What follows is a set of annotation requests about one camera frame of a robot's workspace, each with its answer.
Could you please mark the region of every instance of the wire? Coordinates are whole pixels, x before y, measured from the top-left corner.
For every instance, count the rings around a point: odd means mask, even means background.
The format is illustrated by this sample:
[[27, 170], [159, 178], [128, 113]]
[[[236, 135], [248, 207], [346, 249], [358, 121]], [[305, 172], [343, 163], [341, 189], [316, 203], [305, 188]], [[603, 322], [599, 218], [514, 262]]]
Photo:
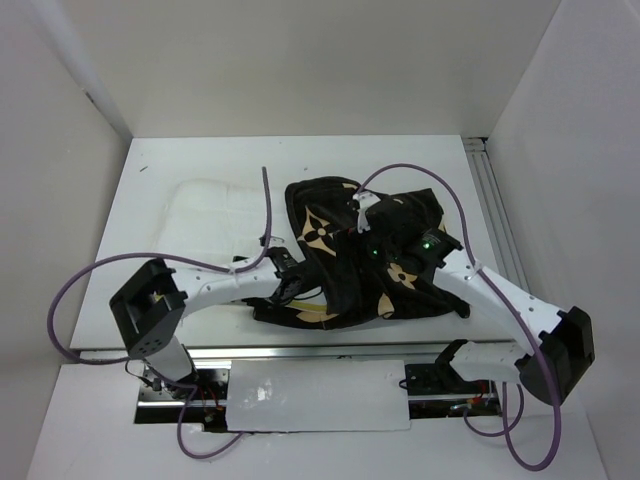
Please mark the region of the wire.
[[244, 432], [240, 432], [240, 433], [236, 434], [235, 437], [233, 437], [231, 440], [229, 440], [227, 443], [225, 443], [222, 447], [214, 450], [213, 452], [209, 452], [209, 453], [194, 453], [191, 450], [189, 450], [187, 448], [187, 446], [184, 444], [184, 439], [182, 438], [182, 423], [184, 422], [184, 414], [186, 413], [187, 408], [189, 408], [189, 404], [193, 400], [193, 397], [198, 392], [199, 387], [197, 385], [195, 385], [195, 384], [176, 382], [176, 381], [171, 380], [171, 379], [165, 377], [164, 375], [162, 375], [160, 372], [158, 372], [151, 365], [147, 364], [147, 367], [149, 368], [149, 370], [151, 370], [153, 372], [153, 374], [155, 376], [157, 376], [165, 384], [173, 385], [174, 387], [182, 388], [182, 389], [185, 389], [185, 390], [191, 390], [191, 393], [189, 393], [189, 396], [187, 396], [187, 398], [185, 399], [184, 404], [182, 405], [182, 408], [180, 409], [180, 414], [178, 415], [178, 427], [176, 429], [176, 437], [178, 439], [178, 446], [180, 447], [180, 450], [182, 451], [182, 453], [184, 453], [187, 457], [193, 458], [194, 460], [206, 460], [206, 459], [209, 459], [209, 458], [216, 457], [216, 456], [220, 455], [222, 452], [224, 452], [224, 451], [228, 450], [229, 448], [231, 448], [238, 440], [240, 440], [242, 438], [242, 436], [244, 435]]
[[[467, 251], [467, 255], [469, 256], [469, 261], [471, 262], [471, 265], [475, 266], [476, 259], [471, 249], [471, 242], [469, 241], [469, 228], [467, 225], [467, 217], [465, 215], [462, 202], [460, 202], [460, 199], [458, 198], [458, 195], [456, 195], [453, 188], [451, 188], [451, 186], [436, 173], [424, 167], [420, 167], [418, 165], [412, 165], [410, 163], [396, 163], [392, 165], [387, 165], [386, 167], [382, 167], [379, 170], [376, 170], [375, 172], [373, 172], [369, 176], [369, 178], [367, 178], [362, 183], [362, 185], [360, 185], [360, 188], [358, 188], [356, 193], [362, 192], [365, 189], [365, 187], [381, 173], [394, 168], [410, 168], [412, 170], [417, 170], [426, 175], [429, 175], [431, 178], [439, 182], [440, 185], [442, 185], [449, 192], [449, 194], [453, 198], [454, 203], [456, 204], [456, 207], [458, 208], [458, 213], [460, 215], [460, 223], [462, 224], [462, 237], [463, 237], [465, 249]], [[507, 396], [504, 395], [507, 393], [507, 389], [506, 389], [506, 386], [503, 385], [503, 399], [505, 402], [505, 406], [503, 409], [504, 416], [502, 421], [503, 421], [503, 427], [504, 427], [504, 437], [507, 442], [507, 447], [509, 449], [509, 452], [513, 456], [514, 460], [521, 467], [532, 472], [538, 472], [540, 470], [544, 470], [551, 464], [551, 462], [557, 455], [558, 449], [560, 447], [560, 437], [562, 435], [562, 418], [561, 418], [562, 414], [560, 412], [560, 395], [558, 394], [558, 389], [555, 384], [554, 377], [551, 373], [551, 369], [549, 368], [549, 365], [547, 364], [547, 361], [545, 360], [544, 355], [542, 354], [542, 351], [540, 350], [540, 347], [536, 339], [533, 337], [531, 331], [527, 327], [527, 324], [525, 323], [524, 319], [520, 315], [520, 312], [518, 312], [518, 310], [513, 306], [511, 301], [506, 297], [506, 295], [502, 292], [502, 290], [500, 290], [500, 288], [491, 281], [491, 279], [487, 276], [487, 274], [482, 271], [482, 268], [479, 268], [477, 272], [478, 272], [478, 275], [489, 286], [489, 288], [491, 288], [491, 290], [493, 290], [496, 296], [502, 301], [505, 307], [507, 307], [507, 309], [513, 315], [516, 322], [518, 323], [523, 333], [527, 337], [527, 340], [529, 341], [531, 348], [533, 349], [534, 357], [538, 362], [538, 364], [540, 365], [540, 370], [542, 371], [542, 376], [544, 377], [544, 381], [547, 385], [547, 389], [549, 390], [549, 396], [551, 398], [551, 406], [553, 408], [553, 438], [551, 440], [551, 445], [549, 447], [549, 450], [545, 455], [545, 457], [542, 459], [542, 461], [537, 464], [529, 464], [529, 463], [526, 463], [524, 460], [522, 460], [520, 455], [516, 452], [511, 439], [510, 430], [508, 429], [508, 420], [507, 420], [507, 407], [506, 407]]]
[[[522, 414], [524, 413], [524, 392], [522, 391], [522, 387], [520, 386], [520, 384], [516, 384], [516, 386], [518, 387], [518, 393], [520, 394], [520, 408], [518, 409], [518, 414], [516, 415], [516, 418], [513, 419], [513, 422], [511, 423], [511, 425], [509, 425], [508, 427], [505, 427], [509, 432], [513, 430], [516, 427], [516, 425], [518, 425], [518, 423], [520, 423], [520, 419], [522, 418]], [[468, 412], [469, 412], [469, 409], [466, 409], [462, 414], [462, 418], [464, 419], [464, 423], [467, 425], [467, 427], [469, 427], [469, 429], [473, 433], [476, 433], [481, 437], [489, 437], [489, 438], [501, 437], [505, 434], [506, 430], [500, 430], [499, 432], [483, 432], [482, 430], [478, 430], [476, 427], [471, 425], [471, 422], [469, 422]], [[504, 411], [504, 409], [502, 410], [502, 416], [503, 418], [507, 417], [507, 414]]]
[[[258, 266], [258, 264], [260, 264], [260, 262], [266, 256], [267, 250], [269, 248], [269, 240], [271, 239], [271, 226], [272, 226], [273, 215], [272, 215], [272, 207], [271, 207], [271, 192], [269, 190], [269, 178], [267, 176], [267, 169], [265, 167], [262, 167], [262, 182], [264, 184], [264, 194], [265, 194], [265, 200], [267, 205], [267, 223], [264, 229], [264, 238], [265, 238], [264, 246], [260, 254], [252, 262], [250, 262], [249, 264], [243, 267], [236, 269], [235, 273], [247, 272], [255, 268], [256, 266]], [[137, 258], [161, 258], [164, 260], [171, 260], [174, 262], [180, 262], [180, 263], [185, 263], [187, 265], [204, 268], [206, 270], [212, 270], [214, 272], [234, 273], [234, 272], [231, 272], [226, 267], [219, 267], [217, 265], [200, 262], [198, 260], [192, 260], [190, 258], [181, 257], [178, 255], [170, 255], [167, 253], [153, 253], [153, 252], [123, 253], [120, 255], [113, 255], [111, 257], [103, 258], [102, 260], [98, 260], [90, 265], [87, 265], [86, 267], [78, 271], [76, 274], [74, 274], [69, 280], [67, 280], [67, 282], [62, 286], [62, 288], [58, 291], [58, 293], [56, 293], [56, 295], [53, 297], [53, 300], [51, 301], [51, 305], [49, 306], [49, 311], [47, 313], [47, 334], [49, 335], [49, 340], [51, 341], [55, 349], [58, 352], [60, 352], [65, 358], [77, 363], [82, 363], [84, 365], [113, 365], [115, 363], [126, 362], [127, 360], [129, 360], [129, 357], [120, 357], [120, 358], [109, 359], [109, 360], [90, 360], [90, 359], [82, 358], [80, 355], [78, 355], [74, 351], [67, 349], [62, 345], [62, 343], [58, 339], [55, 332], [54, 317], [55, 317], [56, 309], [58, 308], [58, 304], [60, 303], [62, 298], [65, 296], [67, 291], [69, 291], [69, 289], [86, 274], [92, 272], [96, 268], [101, 267], [103, 265], [118, 262], [121, 260], [134, 259], [134, 258], [136, 259]]]
[[140, 380], [142, 383], [144, 383], [147, 387], [149, 388], [153, 388], [153, 382], [151, 380], [149, 380], [148, 378], [144, 378], [140, 375], [136, 375], [135, 373], [131, 373], [129, 371], [129, 362], [131, 361], [131, 359], [127, 360], [124, 363], [124, 371], [127, 372], [129, 375], [131, 375], [132, 377], [137, 378], [138, 380]]

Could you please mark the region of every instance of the white tabletop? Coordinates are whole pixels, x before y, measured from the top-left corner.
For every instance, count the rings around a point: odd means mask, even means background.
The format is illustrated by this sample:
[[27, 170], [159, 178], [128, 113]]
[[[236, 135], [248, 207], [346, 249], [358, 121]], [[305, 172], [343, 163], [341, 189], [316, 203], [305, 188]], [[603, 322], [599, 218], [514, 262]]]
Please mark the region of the white tabletop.
[[[285, 187], [293, 182], [325, 175], [362, 182], [374, 170], [396, 162], [430, 168], [451, 184], [465, 208], [476, 257], [495, 269], [496, 259], [487, 226], [458, 136], [135, 139], [97, 257], [152, 250], [168, 203], [178, 185], [188, 180], [208, 179], [259, 189], [260, 166], [265, 165], [269, 171], [272, 196], [281, 199]], [[461, 238], [460, 222], [452, 199], [426, 175], [413, 170], [395, 170], [383, 174], [371, 185], [374, 190], [388, 193], [427, 187], [433, 188], [444, 207], [447, 230]], [[262, 222], [256, 223], [256, 238], [262, 234], [263, 228]], [[143, 260], [119, 262], [92, 274], [73, 335], [73, 348], [122, 348], [108, 301], [142, 263]], [[455, 314], [423, 320], [379, 319], [358, 327], [325, 332], [257, 322], [251, 318], [248, 308], [237, 306], [216, 306], [197, 312], [183, 322], [177, 335], [189, 347], [508, 338], [497, 326], [475, 314], [467, 320]]]
[[[540, 473], [520, 468], [503, 439], [479, 438], [452, 418], [413, 420], [408, 431], [249, 436], [213, 461], [195, 461], [180, 452], [175, 425], [133, 423], [138, 387], [122, 365], [63, 366], [28, 479], [607, 478], [588, 420], [576, 410], [563, 415], [560, 451]], [[501, 429], [497, 417], [473, 420], [488, 431]], [[514, 442], [529, 462], [543, 458], [550, 437], [549, 416], [526, 416], [514, 430]], [[184, 438], [192, 451], [207, 452], [229, 435], [186, 425]]]

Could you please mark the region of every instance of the white table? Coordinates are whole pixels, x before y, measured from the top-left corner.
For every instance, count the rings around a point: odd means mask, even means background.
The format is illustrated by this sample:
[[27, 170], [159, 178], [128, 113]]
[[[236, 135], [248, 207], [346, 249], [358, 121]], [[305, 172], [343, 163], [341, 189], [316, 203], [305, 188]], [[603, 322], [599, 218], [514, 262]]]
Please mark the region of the white table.
[[[283, 192], [289, 183], [324, 175], [339, 175], [362, 182], [374, 170], [394, 162], [422, 165], [450, 182], [464, 205], [476, 257], [495, 269], [496, 258], [478, 194], [461, 139], [457, 136], [135, 139], [111, 207], [98, 258], [152, 250], [163, 212], [178, 185], [187, 180], [211, 179], [259, 189], [260, 166], [265, 165], [269, 170], [274, 204], [283, 209]], [[448, 231], [461, 238], [458, 213], [452, 199], [430, 177], [413, 170], [394, 170], [374, 180], [371, 187], [389, 193], [433, 188], [445, 209]], [[257, 223], [256, 238], [262, 230], [263, 223]], [[119, 262], [92, 274], [73, 335], [73, 348], [122, 348], [108, 301], [141, 263], [143, 260]], [[354, 328], [325, 332], [257, 322], [251, 318], [248, 308], [237, 306], [216, 306], [198, 312], [178, 328], [177, 335], [188, 347], [506, 338], [498, 327], [475, 314], [467, 320], [455, 314], [425, 320], [380, 319]]]

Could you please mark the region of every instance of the white wall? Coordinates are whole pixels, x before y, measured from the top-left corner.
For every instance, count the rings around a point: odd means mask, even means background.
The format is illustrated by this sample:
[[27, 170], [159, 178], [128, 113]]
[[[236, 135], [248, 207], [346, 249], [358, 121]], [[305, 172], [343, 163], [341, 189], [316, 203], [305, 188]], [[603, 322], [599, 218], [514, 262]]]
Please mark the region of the white wall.
[[[0, 476], [23, 479], [60, 356], [45, 315], [95, 255], [125, 146], [11, 0], [0, 0]], [[83, 289], [62, 305], [65, 342]]]
[[563, 0], [489, 140], [536, 293], [594, 321], [581, 385], [611, 480], [638, 478], [639, 0]]
[[559, 3], [59, 1], [138, 137], [487, 136]]

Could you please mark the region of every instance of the black cloth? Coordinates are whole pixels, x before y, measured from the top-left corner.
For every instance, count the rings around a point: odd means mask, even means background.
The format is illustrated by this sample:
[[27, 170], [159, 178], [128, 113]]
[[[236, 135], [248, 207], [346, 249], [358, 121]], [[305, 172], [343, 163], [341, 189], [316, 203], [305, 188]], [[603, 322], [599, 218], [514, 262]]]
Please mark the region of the black cloth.
[[[357, 224], [353, 180], [323, 177], [291, 184], [285, 202], [291, 228], [307, 260], [318, 268], [327, 300], [325, 313], [259, 303], [257, 320], [278, 325], [335, 329], [386, 319], [433, 317], [453, 310], [468, 315], [468, 305], [454, 295], [405, 272], [392, 259], [372, 261], [349, 235]], [[388, 195], [376, 193], [380, 198]], [[391, 196], [410, 215], [411, 231], [439, 227], [443, 210], [431, 189]]]

